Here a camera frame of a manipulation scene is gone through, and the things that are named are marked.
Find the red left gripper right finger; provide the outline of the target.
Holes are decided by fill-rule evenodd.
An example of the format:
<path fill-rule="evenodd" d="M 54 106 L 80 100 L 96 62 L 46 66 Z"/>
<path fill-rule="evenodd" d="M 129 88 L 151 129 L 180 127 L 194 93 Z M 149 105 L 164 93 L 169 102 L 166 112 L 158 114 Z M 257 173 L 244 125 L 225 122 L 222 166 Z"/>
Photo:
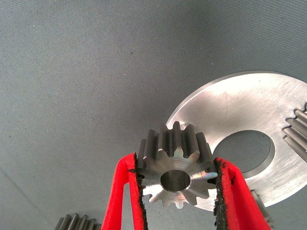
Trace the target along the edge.
<path fill-rule="evenodd" d="M 215 158 L 216 200 L 213 214 L 218 230 L 269 230 L 270 226 L 237 166 Z"/>

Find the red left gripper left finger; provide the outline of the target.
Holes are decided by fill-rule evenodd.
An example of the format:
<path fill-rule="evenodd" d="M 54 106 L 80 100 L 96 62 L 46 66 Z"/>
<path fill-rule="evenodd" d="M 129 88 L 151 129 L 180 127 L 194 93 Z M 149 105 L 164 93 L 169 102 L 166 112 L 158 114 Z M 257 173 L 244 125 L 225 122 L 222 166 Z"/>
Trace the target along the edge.
<path fill-rule="evenodd" d="M 148 229 L 146 209 L 142 201 L 143 188 L 137 170 L 137 155 L 131 153 L 121 158 L 114 170 L 108 205 L 101 229 L 122 229 L 124 187 L 129 185 L 132 219 L 135 230 Z"/>

